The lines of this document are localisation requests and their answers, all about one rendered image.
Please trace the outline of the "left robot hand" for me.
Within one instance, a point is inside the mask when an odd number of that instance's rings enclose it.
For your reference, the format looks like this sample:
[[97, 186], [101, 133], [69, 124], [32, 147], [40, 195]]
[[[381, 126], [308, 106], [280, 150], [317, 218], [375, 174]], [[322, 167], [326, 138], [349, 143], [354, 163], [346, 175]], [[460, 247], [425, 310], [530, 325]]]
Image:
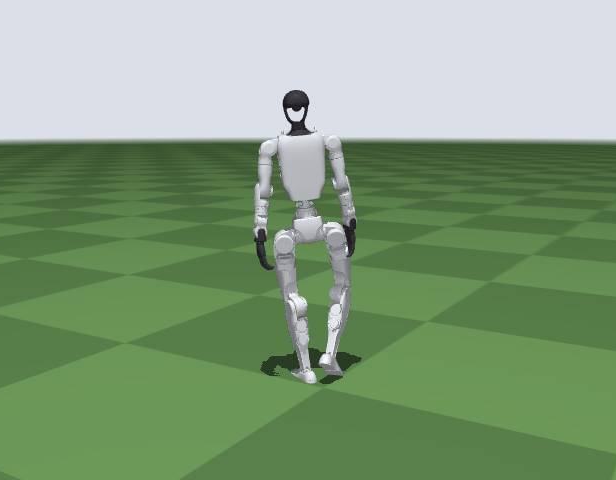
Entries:
[[267, 240], [266, 238], [266, 232], [264, 229], [259, 229], [258, 230], [258, 238], [255, 237], [254, 241], [256, 242], [256, 248], [257, 248], [257, 255], [259, 257], [260, 260], [260, 264], [261, 266], [263, 266], [263, 268], [267, 269], [267, 270], [273, 270], [275, 267], [274, 266], [270, 266], [267, 263], [266, 260], [266, 252], [265, 252], [265, 247], [264, 247], [264, 242]]

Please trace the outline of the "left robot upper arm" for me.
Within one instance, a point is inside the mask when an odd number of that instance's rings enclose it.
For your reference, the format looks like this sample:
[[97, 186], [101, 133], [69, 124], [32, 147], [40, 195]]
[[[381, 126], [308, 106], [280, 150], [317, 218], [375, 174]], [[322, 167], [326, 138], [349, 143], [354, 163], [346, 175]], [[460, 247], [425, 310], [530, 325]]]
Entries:
[[271, 157], [277, 154], [278, 138], [264, 141], [259, 148], [258, 157], [258, 179], [260, 187], [260, 198], [270, 198], [273, 195], [271, 177], [273, 172], [273, 161]]

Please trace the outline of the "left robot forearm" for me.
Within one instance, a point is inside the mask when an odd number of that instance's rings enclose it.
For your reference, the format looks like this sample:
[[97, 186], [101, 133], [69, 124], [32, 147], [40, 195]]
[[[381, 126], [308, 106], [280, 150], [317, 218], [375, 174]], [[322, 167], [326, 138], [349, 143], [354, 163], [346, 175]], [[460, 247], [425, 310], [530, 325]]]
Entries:
[[257, 183], [254, 188], [254, 224], [255, 227], [253, 229], [253, 235], [258, 238], [258, 230], [264, 229], [267, 236], [267, 224], [268, 224], [268, 207], [269, 203], [267, 200], [260, 199], [260, 187]]

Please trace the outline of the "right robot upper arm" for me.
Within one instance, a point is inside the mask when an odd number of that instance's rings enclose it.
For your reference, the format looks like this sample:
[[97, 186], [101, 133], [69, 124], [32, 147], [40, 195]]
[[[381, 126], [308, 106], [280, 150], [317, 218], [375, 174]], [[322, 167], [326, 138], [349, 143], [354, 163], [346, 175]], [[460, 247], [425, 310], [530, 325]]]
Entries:
[[345, 161], [342, 151], [340, 139], [331, 134], [322, 134], [325, 143], [325, 149], [329, 151], [329, 161], [334, 173], [331, 178], [334, 190], [343, 190], [348, 188], [348, 183], [345, 175]]

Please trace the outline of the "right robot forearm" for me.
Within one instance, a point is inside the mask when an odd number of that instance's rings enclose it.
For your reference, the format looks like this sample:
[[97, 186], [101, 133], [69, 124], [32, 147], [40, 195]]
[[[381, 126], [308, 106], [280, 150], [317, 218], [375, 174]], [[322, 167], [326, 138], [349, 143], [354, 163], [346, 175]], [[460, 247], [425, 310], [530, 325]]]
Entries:
[[338, 199], [340, 200], [341, 212], [343, 215], [343, 224], [349, 227], [350, 220], [352, 218], [355, 218], [357, 223], [357, 218], [355, 216], [355, 208], [352, 199], [353, 195], [351, 191], [351, 186], [347, 176], [346, 179], [348, 183], [348, 188], [345, 190], [341, 190], [337, 195]]

